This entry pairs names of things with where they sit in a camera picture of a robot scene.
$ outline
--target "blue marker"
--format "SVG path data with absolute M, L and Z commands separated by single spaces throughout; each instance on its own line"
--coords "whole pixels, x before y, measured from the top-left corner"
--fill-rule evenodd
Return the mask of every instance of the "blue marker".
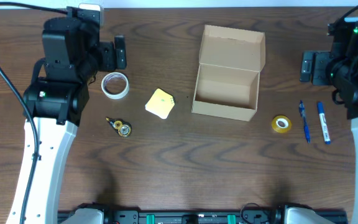
M 321 123 L 321 129 L 323 130 L 324 142 L 326 144 L 330 144 L 331 140 L 329 139 L 326 116 L 324 114 L 324 108 L 322 102 L 317 103 L 317 110 L 318 110 L 318 114 L 320 115 L 320 123 Z
M 299 104 L 299 113 L 303 118 L 303 130 L 305 131 L 305 138 L 308 141 L 308 143 L 310 143 L 309 127 L 308 127 L 308 123 L 306 122 L 305 106 L 303 105 L 302 101 Z

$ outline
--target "sticky note pad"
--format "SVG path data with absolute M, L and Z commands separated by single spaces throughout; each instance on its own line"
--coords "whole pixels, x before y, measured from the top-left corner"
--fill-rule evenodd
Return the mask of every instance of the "sticky note pad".
M 145 107 L 147 111 L 162 119 L 166 119 L 173 106 L 175 106 L 173 96 L 158 88 L 150 98 L 149 102 L 146 103 Z

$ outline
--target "masking tape roll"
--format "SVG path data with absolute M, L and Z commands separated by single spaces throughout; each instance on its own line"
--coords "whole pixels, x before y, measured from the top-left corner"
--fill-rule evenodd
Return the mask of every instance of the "masking tape roll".
M 286 133 L 291 130 L 291 121 L 286 116 L 277 116 L 272 121 L 272 128 L 278 133 Z
M 125 82 L 126 82 L 125 89 L 122 92 L 118 93 L 118 94 L 112 94 L 106 89 L 107 83 L 110 80 L 112 80 L 113 78 L 121 78 L 121 79 L 125 80 Z M 121 99 L 122 97 L 127 95 L 128 91 L 129 91 L 128 78 L 124 74 L 119 73 L 119 72 L 112 72 L 110 74 L 107 74 L 102 80 L 102 91 L 110 99 L 114 99 L 114 100 Z

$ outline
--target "wooden table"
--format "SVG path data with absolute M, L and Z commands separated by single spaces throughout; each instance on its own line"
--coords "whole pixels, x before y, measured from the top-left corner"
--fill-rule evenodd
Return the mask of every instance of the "wooden table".
M 77 137 L 69 153 L 59 209 L 83 202 L 143 210 L 240 209 L 304 203 L 352 214 L 354 143 L 346 109 L 331 101 L 332 87 L 299 82 L 304 50 L 328 50 L 326 25 L 347 8 L 107 9 L 101 40 L 125 34 L 131 89 L 110 100 L 89 87 Z M 0 10 L 0 64 L 21 93 L 34 63 L 44 56 L 43 23 L 59 15 Z M 191 113 L 204 25 L 266 33 L 266 66 L 259 107 L 251 122 Z M 156 88 L 176 98 L 168 119 L 144 110 Z M 298 112 L 306 106 L 307 144 Z M 332 144 L 326 146 L 316 109 L 322 101 Z M 284 114 L 292 130 L 278 134 L 271 120 Z M 104 117 L 132 124 L 120 138 Z M 23 156 L 22 108 L 0 77 L 0 223 L 10 211 Z

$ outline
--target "cardboard box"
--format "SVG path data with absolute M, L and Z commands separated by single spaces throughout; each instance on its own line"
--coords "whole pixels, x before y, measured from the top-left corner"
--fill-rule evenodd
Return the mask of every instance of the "cardboard box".
M 206 25 L 191 112 L 249 121 L 257 111 L 265 34 Z

